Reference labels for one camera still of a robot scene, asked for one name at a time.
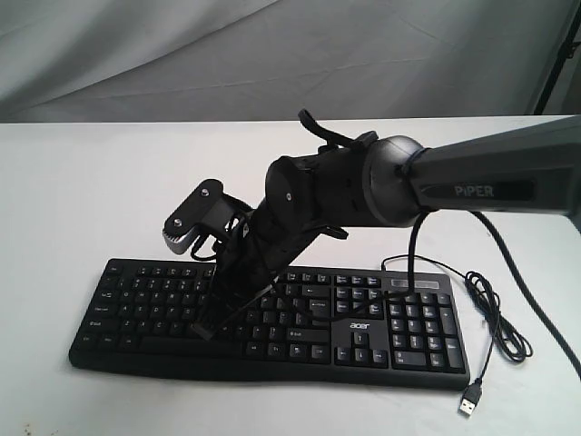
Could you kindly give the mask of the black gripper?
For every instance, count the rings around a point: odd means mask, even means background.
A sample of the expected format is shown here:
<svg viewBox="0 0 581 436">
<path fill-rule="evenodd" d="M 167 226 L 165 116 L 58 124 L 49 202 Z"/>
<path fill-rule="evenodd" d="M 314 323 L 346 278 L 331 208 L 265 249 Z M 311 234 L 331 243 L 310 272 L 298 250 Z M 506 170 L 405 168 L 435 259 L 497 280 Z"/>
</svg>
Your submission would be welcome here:
<svg viewBox="0 0 581 436">
<path fill-rule="evenodd" d="M 271 283 L 318 237 L 316 229 L 270 241 L 259 235 L 251 215 L 238 214 L 229 238 L 216 242 L 212 285 L 199 305 L 194 331 L 205 341 L 273 291 Z"/>
</svg>

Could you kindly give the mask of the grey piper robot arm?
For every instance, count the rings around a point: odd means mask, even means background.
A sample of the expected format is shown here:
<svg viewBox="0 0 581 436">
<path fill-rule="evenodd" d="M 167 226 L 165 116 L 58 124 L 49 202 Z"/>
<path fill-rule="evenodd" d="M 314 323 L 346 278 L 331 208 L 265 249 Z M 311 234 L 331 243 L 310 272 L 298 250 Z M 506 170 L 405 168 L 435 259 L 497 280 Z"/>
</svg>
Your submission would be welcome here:
<svg viewBox="0 0 581 436">
<path fill-rule="evenodd" d="M 268 291 L 322 234 L 410 227 L 438 210 L 580 213 L 578 117 L 437 148 L 373 132 L 320 137 L 326 144 L 316 154 L 274 161 L 263 200 L 241 214 L 194 322 L 203 339 Z"/>
</svg>

